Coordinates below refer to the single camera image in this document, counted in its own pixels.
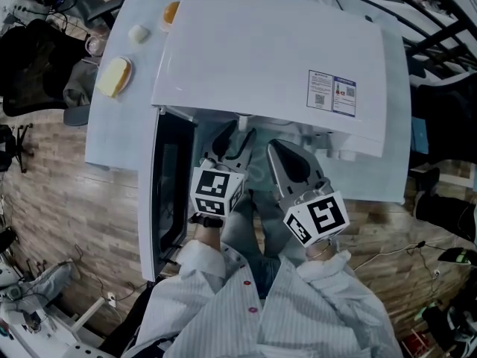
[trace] white table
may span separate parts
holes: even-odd
[[[151,96],[167,36],[159,24],[164,8],[172,1],[176,0],[126,0],[119,12],[99,75],[114,57],[126,56],[133,61],[133,76],[116,100],[97,90],[94,92],[86,137],[86,162],[139,170],[141,146],[148,141],[144,138],[144,129],[153,128],[152,122],[157,117]],[[335,6],[333,0],[316,1]],[[317,158],[333,187],[341,190],[345,198],[401,202],[411,143],[411,97],[399,23],[362,1],[339,1],[345,11],[369,16],[382,28],[388,90],[385,149],[381,158],[359,155],[355,162],[330,160],[320,154]],[[133,45],[127,38],[127,32],[135,24],[151,30],[150,38],[142,45]]]

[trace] black chair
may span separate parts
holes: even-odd
[[[26,28],[10,29],[0,39],[0,54],[0,95],[7,116],[63,109],[66,125],[87,124],[89,105],[68,108],[63,100],[73,66],[89,56],[84,41],[38,19]]]
[[[15,157],[18,160],[22,173],[26,173],[26,168],[23,167],[22,153],[33,156],[33,152],[26,151],[23,148],[23,140],[28,128],[32,128],[30,123],[26,127],[19,126],[16,129],[16,139],[13,136],[12,130],[6,125],[0,125],[0,144],[4,144],[4,151],[0,151],[0,172],[6,172],[12,164],[12,159]]]
[[[441,160],[477,163],[477,74],[442,86],[411,88],[412,116],[426,121],[429,153],[411,153],[410,168]]]

